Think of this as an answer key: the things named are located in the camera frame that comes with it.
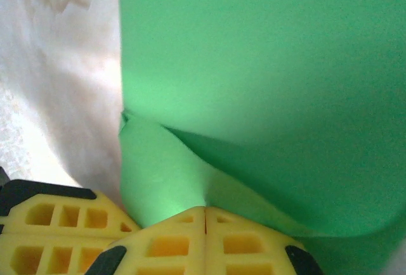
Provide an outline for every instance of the green sheet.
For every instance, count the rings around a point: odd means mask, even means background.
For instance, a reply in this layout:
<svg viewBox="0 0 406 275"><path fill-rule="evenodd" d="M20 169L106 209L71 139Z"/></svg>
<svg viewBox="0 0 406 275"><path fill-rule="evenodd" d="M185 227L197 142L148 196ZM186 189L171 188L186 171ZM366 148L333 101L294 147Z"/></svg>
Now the green sheet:
<svg viewBox="0 0 406 275"><path fill-rule="evenodd" d="M406 233L406 0L120 6L129 213L218 205L379 272Z"/></svg>

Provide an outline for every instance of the yellow foam block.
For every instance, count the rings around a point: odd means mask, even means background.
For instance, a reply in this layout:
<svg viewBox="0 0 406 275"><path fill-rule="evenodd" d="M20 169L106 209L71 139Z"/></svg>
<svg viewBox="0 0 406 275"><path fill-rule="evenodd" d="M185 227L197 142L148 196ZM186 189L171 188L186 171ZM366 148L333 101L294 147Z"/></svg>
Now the yellow foam block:
<svg viewBox="0 0 406 275"><path fill-rule="evenodd" d="M207 275L296 275L285 247L304 247L289 236L213 207L206 226Z"/></svg>
<svg viewBox="0 0 406 275"><path fill-rule="evenodd" d="M140 228L105 195L94 200L35 195L0 217L3 234L47 234L119 239Z"/></svg>
<svg viewBox="0 0 406 275"><path fill-rule="evenodd" d="M0 234L0 274L84 274L113 241L108 238Z"/></svg>
<svg viewBox="0 0 406 275"><path fill-rule="evenodd" d="M127 252L115 275L203 275L204 207L191 208L113 243Z"/></svg>
<svg viewBox="0 0 406 275"><path fill-rule="evenodd" d="M273 229L218 208L195 207L112 243L88 275L296 275L291 259L301 259L302 251L311 257L301 243ZM106 265L112 265L108 273ZM321 274L312 265L306 271Z"/></svg>

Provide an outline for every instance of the rectangular hole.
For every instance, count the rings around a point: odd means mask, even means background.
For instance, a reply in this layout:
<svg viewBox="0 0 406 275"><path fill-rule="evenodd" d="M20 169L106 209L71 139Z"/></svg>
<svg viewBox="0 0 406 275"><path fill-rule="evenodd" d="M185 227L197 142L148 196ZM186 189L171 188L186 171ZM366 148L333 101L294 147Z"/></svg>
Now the rectangular hole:
<svg viewBox="0 0 406 275"><path fill-rule="evenodd" d="M261 238L256 234L230 234L223 239L225 254L263 253Z"/></svg>
<svg viewBox="0 0 406 275"><path fill-rule="evenodd" d="M54 248L48 264L47 274L67 274L72 248Z"/></svg>
<svg viewBox="0 0 406 275"><path fill-rule="evenodd" d="M217 216L217 222L218 223L229 223L229 222L231 222L231 220L227 219L226 217L223 217L223 216Z"/></svg>
<svg viewBox="0 0 406 275"><path fill-rule="evenodd" d="M19 246L11 258L11 267L18 275L33 275L37 273L44 247Z"/></svg>
<svg viewBox="0 0 406 275"><path fill-rule="evenodd" d="M147 257L186 256L189 239L186 236L159 236L151 242Z"/></svg>
<svg viewBox="0 0 406 275"><path fill-rule="evenodd" d="M95 210L89 208L86 212L84 227L93 229L104 229L107 227L107 212L105 210Z"/></svg>
<svg viewBox="0 0 406 275"><path fill-rule="evenodd" d="M25 217L25 223L33 226L49 226L55 206L48 203L40 203L32 208Z"/></svg>
<svg viewBox="0 0 406 275"><path fill-rule="evenodd" d="M185 267L142 267L136 275L184 275Z"/></svg>
<svg viewBox="0 0 406 275"><path fill-rule="evenodd" d="M85 273L102 251L101 248L83 248L79 259L79 272Z"/></svg>
<svg viewBox="0 0 406 275"><path fill-rule="evenodd" d="M185 223L192 223L193 222L193 216L186 216L180 220L180 222L185 222Z"/></svg>
<svg viewBox="0 0 406 275"><path fill-rule="evenodd" d="M76 227L77 219L79 218L79 207L62 207L59 226Z"/></svg>
<svg viewBox="0 0 406 275"><path fill-rule="evenodd" d="M270 264L241 264L228 265L226 275L273 275Z"/></svg>

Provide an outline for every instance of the white fabric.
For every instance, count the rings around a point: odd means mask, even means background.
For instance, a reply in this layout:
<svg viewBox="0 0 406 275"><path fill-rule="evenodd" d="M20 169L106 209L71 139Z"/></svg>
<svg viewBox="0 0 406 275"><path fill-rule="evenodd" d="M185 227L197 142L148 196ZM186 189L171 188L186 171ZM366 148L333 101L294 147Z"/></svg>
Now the white fabric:
<svg viewBox="0 0 406 275"><path fill-rule="evenodd" d="M0 0L0 166L119 199L117 0ZM385 274L405 274L406 249Z"/></svg>

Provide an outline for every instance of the black rubber edge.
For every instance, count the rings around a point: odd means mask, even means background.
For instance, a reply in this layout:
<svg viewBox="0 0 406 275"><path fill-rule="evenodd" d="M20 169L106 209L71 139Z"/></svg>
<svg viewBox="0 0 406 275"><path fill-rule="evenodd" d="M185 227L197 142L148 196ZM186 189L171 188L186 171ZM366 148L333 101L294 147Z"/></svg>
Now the black rubber edge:
<svg viewBox="0 0 406 275"><path fill-rule="evenodd" d="M87 200L97 198L97 195L87 188L74 188L72 186L26 180L11 180L0 190L0 216L7 216L13 207L38 194Z"/></svg>
<svg viewBox="0 0 406 275"><path fill-rule="evenodd" d="M84 275L114 275L126 252L126 247L118 245L101 253Z"/></svg>
<svg viewBox="0 0 406 275"><path fill-rule="evenodd" d="M285 251L297 275L324 275L310 253L293 245L285 247Z"/></svg>

